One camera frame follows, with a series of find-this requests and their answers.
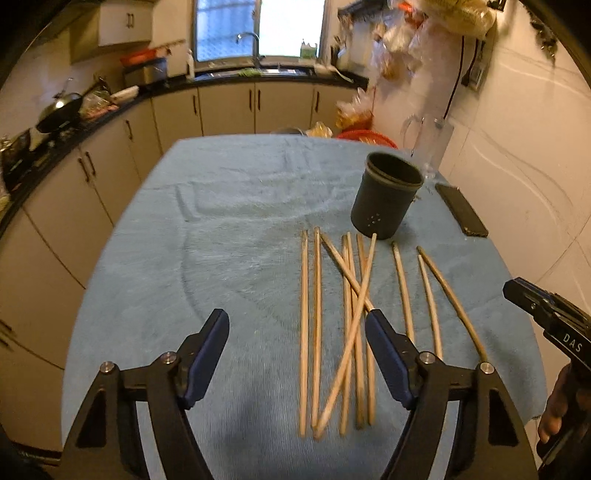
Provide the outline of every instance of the red basket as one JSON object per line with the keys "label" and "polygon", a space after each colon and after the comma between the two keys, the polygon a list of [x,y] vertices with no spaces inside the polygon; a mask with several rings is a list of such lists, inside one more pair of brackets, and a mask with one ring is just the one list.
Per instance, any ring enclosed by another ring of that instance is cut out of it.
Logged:
{"label": "red basket", "polygon": [[353,140],[356,142],[362,142],[363,139],[367,138],[368,140],[370,140],[370,142],[366,143],[375,142],[377,145],[383,145],[384,147],[392,147],[398,149],[397,144],[395,144],[388,137],[377,132],[373,132],[371,130],[351,130],[348,132],[342,132],[335,138],[338,138],[339,140]]}

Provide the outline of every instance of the screw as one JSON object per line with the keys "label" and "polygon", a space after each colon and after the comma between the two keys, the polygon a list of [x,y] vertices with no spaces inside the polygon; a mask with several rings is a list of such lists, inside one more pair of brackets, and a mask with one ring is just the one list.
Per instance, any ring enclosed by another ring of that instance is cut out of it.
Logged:
{"label": "screw", "polygon": [[418,357],[420,361],[426,365],[435,363],[435,355],[433,355],[431,352],[421,352]]}
{"label": "screw", "polygon": [[162,355],[160,355],[160,359],[166,365],[173,364],[175,362],[175,360],[177,359],[177,353],[176,352],[165,352]]}
{"label": "screw", "polygon": [[99,371],[103,374],[111,373],[111,371],[115,368],[115,364],[110,361],[102,362]]}
{"label": "screw", "polygon": [[489,362],[482,362],[480,364],[480,370],[482,370],[487,375],[495,373],[495,367],[493,367]]}

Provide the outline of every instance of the smartphone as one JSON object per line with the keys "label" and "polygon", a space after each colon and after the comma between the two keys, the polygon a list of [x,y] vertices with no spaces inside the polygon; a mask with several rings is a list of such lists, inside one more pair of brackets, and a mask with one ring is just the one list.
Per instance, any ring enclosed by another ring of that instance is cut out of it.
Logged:
{"label": "smartphone", "polygon": [[488,236],[488,230],[459,188],[437,183],[435,189],[459,223],[462,232],[468,236],[481,236],[484,238]]}

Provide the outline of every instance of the kitchen cabinet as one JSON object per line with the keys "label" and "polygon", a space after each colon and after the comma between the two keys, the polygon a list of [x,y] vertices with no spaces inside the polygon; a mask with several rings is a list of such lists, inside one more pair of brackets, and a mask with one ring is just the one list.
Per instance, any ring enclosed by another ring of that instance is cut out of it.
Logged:
{"label": "kitchen cabinet", "polygon": [[100,200],[116,224],[141,184],[123,120],[111,120],[80,149]]}
{"label": "kitchen cabinet", "polygon": [[75,149],[24,205],[49,248],[83,286],[113,230],[90,178],[82,153]]}
{"label": "kitchen cabinet", "polygon": [[310,128],[314,86],[311,83],[261,82],[255,84],[255,130],[267,134],[285,127]]}
{"label": "kitchen cabinet", "polygon": [[63,371],[10,339],[0,345],[0,422],[13,442],[61,450]]}
{"label": "kitchen cabinet", "polygon": [[139,178],[144,181],[162,157],[150,102],[142,102],[125,113],[123,123]]}
{"label": "kitchen cabinet", "polygon": [[152,106],[163,153],[181,138],[203,135],[196,88],[154,97]]}
{"label": "kitchen cabinet", "polygon": [[254,84],[199,88],[203,135],[255,132]]}
{"label": "kitchen cabinet", "polygon": [[70,26],[72,62],[152,40],[152,8],[147,2],[107,0]]}
{"label": "kitchen cabinet", "polygon": [[[64,213],[52,212],[51,218]],[[27,214],[18,212],[0,240],[0,319],[22,346],[63,368],[83,295],[84,288],[52,253]]]}
{"label": "kitchen cabinet", "polygon": [[336,102],[350,102],[356,90],[353,88],[333,87],[330,85],[315,85],[312,104],[312,122],[322,122],[336,135],[340,129],[336,128]]}

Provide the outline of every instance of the black cup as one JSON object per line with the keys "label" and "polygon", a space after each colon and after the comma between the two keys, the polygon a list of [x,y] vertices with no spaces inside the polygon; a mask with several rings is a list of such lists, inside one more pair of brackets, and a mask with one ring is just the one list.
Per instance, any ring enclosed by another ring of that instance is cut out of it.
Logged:
{"label": "black cup", "polygon": [[401,156],[370,153],[351,210],[353,225],[365,236],[390,238],[422,185],[419,169]]}

